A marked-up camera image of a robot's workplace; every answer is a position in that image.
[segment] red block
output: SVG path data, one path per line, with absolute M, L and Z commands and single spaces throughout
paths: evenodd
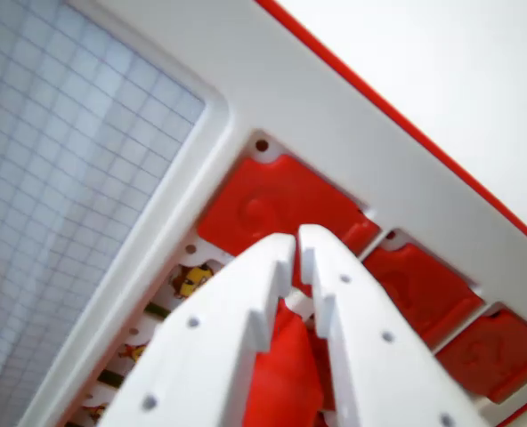
M 508 310 L 478 318 L 437 358 L 465 389 L 500 403 L 527 383 L 527 323 Z
M 379 247 L 364 266 L 430 347 L 482 304 L 462 278 L 412 244 Z
M 272 350 L 255 358 L 244 427 L 313 427 L 323 394 L 303 320 L 280 305 Z
M 205 211 L 198 233 L 238 255 L 272 233 L 295 235 L 306 223 L 331 230 L 356 254 L 378 232 L 350 198 L 282 155 L 270 164 L 244 159 Z M 302 288 L 296 269 L 294 285 Z

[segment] yellow figure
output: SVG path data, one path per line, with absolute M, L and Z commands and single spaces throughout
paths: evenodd
M 141 357 L 142 353 L 145 351 L 147 344 L 147 342 L 145 344 L 139 345 L 123 344 L 125 345 L 125 349 L 122 352 L 118 353 L 119 357 L 130 358 L 133 360 L 133 362 L 136 363 Z
M 173 282 L 173 284 L 176 285 L 176 297 L 188 298 L 199 287 L 204 285 L 211 277 L 213 277 L 213 275 L 214 272 L 210 267 L 208 267 L 207 264 L 202 264 L 198 267 L 192 268 L 182 268 L 182 275 Z
M 107 403 L 102 403 L 97 407 L 83 407 L 83 409 L 88 412 L 89 417 L 92 419 L 93 423 L 97 424 L 97 422 L 100 421 L 101 416 L 105 412 L 105 408 L 107 407 L 107 405 Z

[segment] red edge trim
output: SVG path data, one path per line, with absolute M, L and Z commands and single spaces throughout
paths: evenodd
M 527 237 L 527 226 L 519 220 L 505 205 L 493 196 L 482 184 L 479 183 L 466 170 L 451 159 L 427 136 L 418 130 L 406 117 L 400 114 L 388 101 L 380 96 L 374 89 L 358 77 L 348 68 L 341 60 L 337 58 L 327 47 L 325 47 L 313 34 L 311 34 L 303 25 L 293 18 L 285 9 L 283 9 L 275 0 L 256 0 L 271 16 L 289 30 L 295 37 L 303 42 L 317 56 L 324 60 L 332 69 L 336 71 L 344 80 L 351 84 L 357 91 L 366 96 L 370 102 L 381 109 L 389 116 L 398 126 L 406 133 L 419 142 L 425 149 L 438 158 L 454 174 L 456 174 L 465 184 L 471 187 L 477 194 L 484 198 L 490 205 L 497 209 L 505 218 L 507 218 L 516 228 L 518 228 Z
M 499 424 L 497 427 L 505 427 L 506 425 L 509 425 L 511 422 L 516 420 L 519 416 L 527 412 L 527 404 L 521 407 L 519 410 L 517 410 L 514 414 L 509 416 L 505 421 L 503 421 L 501 424 Z

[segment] red object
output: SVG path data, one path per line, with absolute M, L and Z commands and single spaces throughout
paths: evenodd
M 232 255 L 275 232 L 296 234 L 301 224 L 331 230 L 354 253 L 364 249 L 378 226 L 332 185 L 287 155 L 270 164 L 243 160 L 198 226 L 199 235 Z M 299 280 L 296 260 L 294 285 Z
M 490 205 L 497 209 L 505 218 L 515 225 L 526 237 L 527 226 L 519 220 L 501 201 L 493 196 L 483 185 L 471 176 L 463 167 L 458 165 L 451 157 L 440 149 L 435 143 L 417 129 L 405 116 L 395 109 L 379 93 L 371 88 L 344 62 L 339 60 L 327 47 L 325 47 L 313 34 L 301 25 L 293 16 L 283 9 L 275 0 L 256 0 L 273 18 L 297 37 L 312 52 L 329 65 L 339 76 L 346 80 L 359 93 L 364 95 L 370 102 L 377 106 L 383 113 L 390 117 L 404 132 L 416 140 L 422 147 L 427 149 L 434 157 L 440 160 L 465 184 L 471 187 L 477 194 L 485 199 Z
M 482 304 L 463 279 L 412 244 L 379 247 L 364 266 L 430 347 Z
M 272 350 L 255 358 L 244 427 L 313 427 L 323 403 L 307 328 L 280 305 Z
M 437 358 L 468 391 L 502 402 L 527 383 L 527 324 L 508 310 L 478 318 Z
M 335 393 L 333 391 L 333 375 L 331 374 L 331 365 L 328 358 L 327 340 L 319 338 L 315 334 L 315 329 L 308 330 L 309 344 L 311 345 L 313 356 L 315 357 L 315 366 L 319 374 L 320 386 L 323 390 L 323 411 L 335 410 Z

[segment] gridded cutting mat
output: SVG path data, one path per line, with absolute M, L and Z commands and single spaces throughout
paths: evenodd
M 18 422 L 204 102 L 58 0 L 0 0 L 0 425 Z

